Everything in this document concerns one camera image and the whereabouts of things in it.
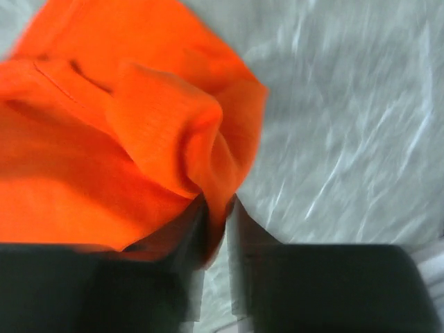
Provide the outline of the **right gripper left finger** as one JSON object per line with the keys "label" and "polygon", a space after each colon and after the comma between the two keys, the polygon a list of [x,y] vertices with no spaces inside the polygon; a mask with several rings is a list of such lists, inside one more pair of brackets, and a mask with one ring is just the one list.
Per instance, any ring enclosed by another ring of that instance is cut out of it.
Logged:
{"label": "right gripper left finger", "polygon": [[205,252],[207,203],[122,251],[1,245],[2,332],[179,332]]}

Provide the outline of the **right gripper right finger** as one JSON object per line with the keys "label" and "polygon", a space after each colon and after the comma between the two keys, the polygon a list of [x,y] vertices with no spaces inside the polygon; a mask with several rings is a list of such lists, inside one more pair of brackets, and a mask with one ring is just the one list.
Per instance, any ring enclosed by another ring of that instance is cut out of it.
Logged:
{"label": "right gripper right finger", "polygon": [[236,200],[233,311],[250,332],[440,332],[411,256],[391,244],[285,244]]}

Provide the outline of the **orange t-shirt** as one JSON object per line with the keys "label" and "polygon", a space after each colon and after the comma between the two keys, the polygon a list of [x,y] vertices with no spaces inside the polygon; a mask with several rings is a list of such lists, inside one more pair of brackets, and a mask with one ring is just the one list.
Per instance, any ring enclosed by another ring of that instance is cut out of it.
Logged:
{"label": "orange t-shirt", "polygon": [[48,1],[1,63],[1,239],[121,250],[203,194],[206,258],[267,89],[179,1]]}

